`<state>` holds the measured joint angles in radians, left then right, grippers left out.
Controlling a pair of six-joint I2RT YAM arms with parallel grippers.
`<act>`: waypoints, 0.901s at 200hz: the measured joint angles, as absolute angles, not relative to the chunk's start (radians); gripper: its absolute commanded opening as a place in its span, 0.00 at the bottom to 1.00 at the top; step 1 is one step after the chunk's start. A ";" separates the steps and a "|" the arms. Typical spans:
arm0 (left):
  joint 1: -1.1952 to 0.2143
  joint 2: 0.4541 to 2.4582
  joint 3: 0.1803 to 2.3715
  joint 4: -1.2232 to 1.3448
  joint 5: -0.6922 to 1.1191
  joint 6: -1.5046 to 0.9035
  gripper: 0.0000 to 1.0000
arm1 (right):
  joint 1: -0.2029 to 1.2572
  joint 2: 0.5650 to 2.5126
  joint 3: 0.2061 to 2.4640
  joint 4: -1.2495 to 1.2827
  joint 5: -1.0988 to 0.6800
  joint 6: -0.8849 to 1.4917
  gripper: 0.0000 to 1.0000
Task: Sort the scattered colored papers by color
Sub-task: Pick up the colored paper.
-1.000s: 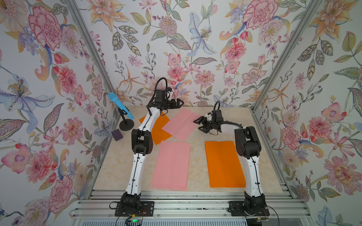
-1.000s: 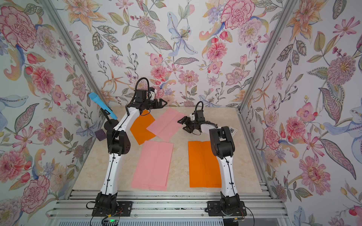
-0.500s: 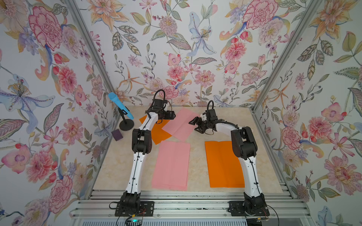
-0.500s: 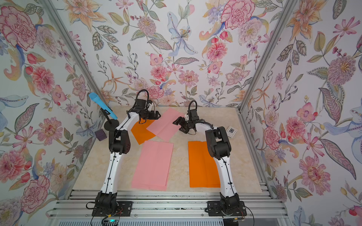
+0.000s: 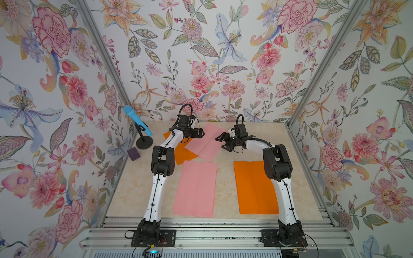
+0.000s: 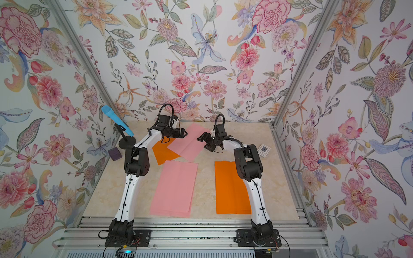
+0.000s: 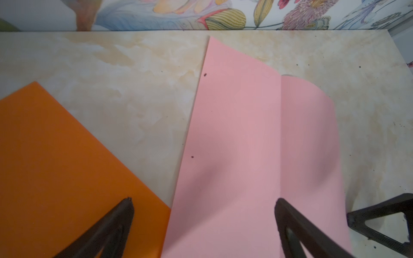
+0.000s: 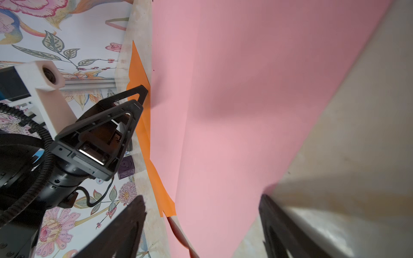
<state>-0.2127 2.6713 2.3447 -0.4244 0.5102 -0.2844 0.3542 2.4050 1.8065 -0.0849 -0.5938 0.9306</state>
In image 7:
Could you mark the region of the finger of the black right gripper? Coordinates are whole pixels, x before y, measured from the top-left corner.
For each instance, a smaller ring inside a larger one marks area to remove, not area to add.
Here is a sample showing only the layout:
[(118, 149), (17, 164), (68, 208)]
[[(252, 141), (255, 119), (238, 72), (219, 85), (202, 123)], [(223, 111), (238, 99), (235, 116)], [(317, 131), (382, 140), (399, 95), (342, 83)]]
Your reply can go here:
[[(401, 243), (366, 225), (366, 221), (402, 213), (408, 230), (408, 241)], [(350, 229), (405, 257), (413, 256), (413, 195), (403, 193), (377, 205), (366, 207), (346, 215)]]

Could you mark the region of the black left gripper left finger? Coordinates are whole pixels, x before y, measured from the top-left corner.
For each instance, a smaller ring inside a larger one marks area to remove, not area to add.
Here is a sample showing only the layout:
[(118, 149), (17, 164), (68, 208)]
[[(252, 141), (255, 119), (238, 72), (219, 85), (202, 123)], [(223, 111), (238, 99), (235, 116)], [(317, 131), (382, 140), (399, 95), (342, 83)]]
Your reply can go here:
[(133, 217), (132, 198), (125, 198), (55, 257), (121, 258)]

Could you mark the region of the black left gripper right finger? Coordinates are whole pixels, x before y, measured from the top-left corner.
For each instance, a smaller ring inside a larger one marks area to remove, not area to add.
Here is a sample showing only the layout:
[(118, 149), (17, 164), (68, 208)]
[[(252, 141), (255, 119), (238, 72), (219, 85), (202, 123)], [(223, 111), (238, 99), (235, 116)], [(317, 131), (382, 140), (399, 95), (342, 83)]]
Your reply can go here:
[(305, 250), (314, 258), (352, 257), (285, 199), (276, 201), (274, 216), (286, 258), (305, 258)]

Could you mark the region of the orange paper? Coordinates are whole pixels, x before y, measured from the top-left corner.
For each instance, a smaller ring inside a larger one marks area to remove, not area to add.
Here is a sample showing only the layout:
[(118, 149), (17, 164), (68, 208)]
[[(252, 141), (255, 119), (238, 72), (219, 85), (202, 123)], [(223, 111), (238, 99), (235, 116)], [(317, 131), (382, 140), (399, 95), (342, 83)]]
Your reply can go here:
[(126, 258), (158, 258), (169, 207), (36, 82), (1, 100), (1, 257), (51, 258), (119, 202)]

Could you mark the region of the pink paper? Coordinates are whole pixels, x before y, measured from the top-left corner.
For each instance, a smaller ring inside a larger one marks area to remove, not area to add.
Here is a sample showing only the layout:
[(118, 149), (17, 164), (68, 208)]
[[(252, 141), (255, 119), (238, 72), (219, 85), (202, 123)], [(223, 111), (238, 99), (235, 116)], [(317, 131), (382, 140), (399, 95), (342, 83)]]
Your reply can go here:
[(162, 256), (281, 258), (280, 198), (351, 250), (332, 99), (210, 38)]

